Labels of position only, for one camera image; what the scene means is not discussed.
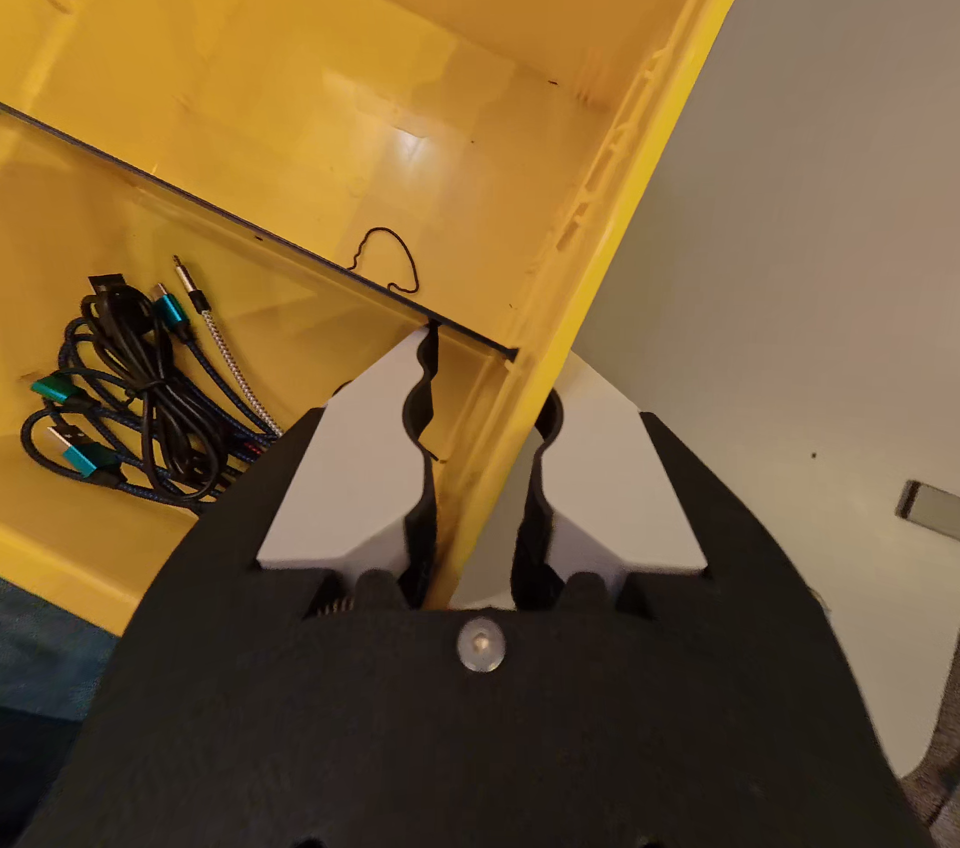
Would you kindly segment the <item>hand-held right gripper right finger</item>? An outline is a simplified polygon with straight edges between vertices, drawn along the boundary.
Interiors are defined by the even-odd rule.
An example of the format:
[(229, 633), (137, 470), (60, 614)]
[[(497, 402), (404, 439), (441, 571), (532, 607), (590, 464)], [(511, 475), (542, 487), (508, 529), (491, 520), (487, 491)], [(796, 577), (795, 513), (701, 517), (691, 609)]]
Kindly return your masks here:
[(695, 576), (707, 560), (641, 410), (570, 354), (536, 419), (511, 564), (517, 610), (548, 610), (589, 573), (617, 600), (632, 574)]

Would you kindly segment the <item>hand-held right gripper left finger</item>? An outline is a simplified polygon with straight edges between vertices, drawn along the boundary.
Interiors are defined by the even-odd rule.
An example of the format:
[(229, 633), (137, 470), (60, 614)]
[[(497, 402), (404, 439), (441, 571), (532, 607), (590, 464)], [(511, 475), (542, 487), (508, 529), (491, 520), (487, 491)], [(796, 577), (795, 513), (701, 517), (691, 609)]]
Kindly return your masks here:
[(257, 554), (268, 570), (321, 569), (353, 588), (369, 570), (426, 600), (437, 553), (434, 458), (422, 436), (434, 417), (439, 329), (420, 327), (320, 413)]

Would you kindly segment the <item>yellow plastic bin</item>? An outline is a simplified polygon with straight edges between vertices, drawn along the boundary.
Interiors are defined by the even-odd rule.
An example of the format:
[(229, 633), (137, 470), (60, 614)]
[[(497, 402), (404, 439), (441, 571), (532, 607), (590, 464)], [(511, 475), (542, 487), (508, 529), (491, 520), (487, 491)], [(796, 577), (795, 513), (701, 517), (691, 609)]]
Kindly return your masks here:
[[(439, 607), (734, 0), (1, 0), (2, 101), (330, 261), (407, 242), (439, 334)], [(2, 114), (2, 578), (120, 634), (189, 513), (19, 441), (90, 275), (198, 276), (283, 425), (423, 316)]]

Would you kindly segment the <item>thin black thread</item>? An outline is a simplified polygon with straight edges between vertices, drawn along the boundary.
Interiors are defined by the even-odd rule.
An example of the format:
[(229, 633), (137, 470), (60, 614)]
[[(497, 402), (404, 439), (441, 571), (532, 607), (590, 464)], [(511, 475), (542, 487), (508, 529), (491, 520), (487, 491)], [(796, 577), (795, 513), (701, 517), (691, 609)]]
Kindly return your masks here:
[(383, 290), (386, 290), (395, 294), (402, 295), (416, 295), (421, 290), (421, 279), (419, 275), (419, 270), (417, 267), (416, 260), (414, 255), (411, 252), (410, 247), (407, 242), (405, 242), (402, 236), (389, 226), (373, 226), (369, 228), (361, 238), (358, 243), (354, 255), (352, 256), (351, 263), (345, 268), (345, 271), (356, 273), (358, 272), (362, 256), (366, 250), (367, 244), (369, 241), (377, 235), (386, 235), (396, 242), (396, 244), (402, 249), (404, 256), (409, 264), (410, 274), (412, 277), (412, 284), (410, 286), (403, 286), (395, 280), (390, 280), (385, 285), (382, 286)]

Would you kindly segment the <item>clear bin divider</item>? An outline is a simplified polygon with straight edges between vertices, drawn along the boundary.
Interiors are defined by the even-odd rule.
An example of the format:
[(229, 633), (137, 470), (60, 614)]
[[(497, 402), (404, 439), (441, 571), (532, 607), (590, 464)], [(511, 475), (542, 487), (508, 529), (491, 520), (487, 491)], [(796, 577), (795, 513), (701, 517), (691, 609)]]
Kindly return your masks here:
[(271, 251), (275, 254), (283, 254), (284, 257), (287, 257), (290, 260), (296, 259), (298, 264), (309, 266), (316, 271), (324, 270), (324, 276), (327, 278), (339, 278), (343, 280), (345, 284), (352, 284), (357, 290), (363, 290), (370, 295), (375, 294), (379, 296), (381, 298), (381, 305), (387, 305), (388, 303), (400, 305), (411, 313), (423, 316), (429, 321), (436, 322), (440, 327), (450, 328), (460, 336), (485, 347), (487, 350), (496, 353), (499, 357), (508, 362), (514, 362), (520, 353), (520, 349), (518, 347), (510, 347), (492, 338), (488, 338), (474, 331), (473, 329), (462, 325), (456, 320), (451, 319), (448, 316), (430, 310), (421, 303), (412, 301), (401, 293), (391, 291), (388, 288), (383, 287), (352, 270), (348, 270), (344, 266), (340, 266), (329, 259), (322, 257), (321, 255), (311, 252), (302, 246), (296, 245), (294, 242), (290, 242), (289, 240), (286, 240), (261, 226), (249, 222), (244, 218), (240, 218), (236, 214), (221, 208), (213, 202), (199, 197), (198, 195), (193, 194), (166, 179), (151, 174), (149, 171), (142, 170), (137, 166), (102, 150), (101, 148), (92, 146), (79, 138), (57, 129), (46, 122), (42, 122), (36, 117), (22, 112), (4, 101), (1, 102), (1, 111), (3, 115), (18, 121), (23, 125), (29, 126), (32, 129), (44, 133), (46, 136), (65, 143), (68, 146), (72, 146), (78, 151), (98, 159), (114, 169), (126, 172), (139, 182), (153, 186), (166, 195), (179, 198), (180, 200), (194, 206), (200, 212), (200, 214), (209, 221), (211, 221), (213, 218), (218, 218), (218, 220), (222, 222), (228, 230), (232, 231), (234, 235), (242, 236), (247, 240), (262, 242), (265, 246), (265, 249), (268, 251)]

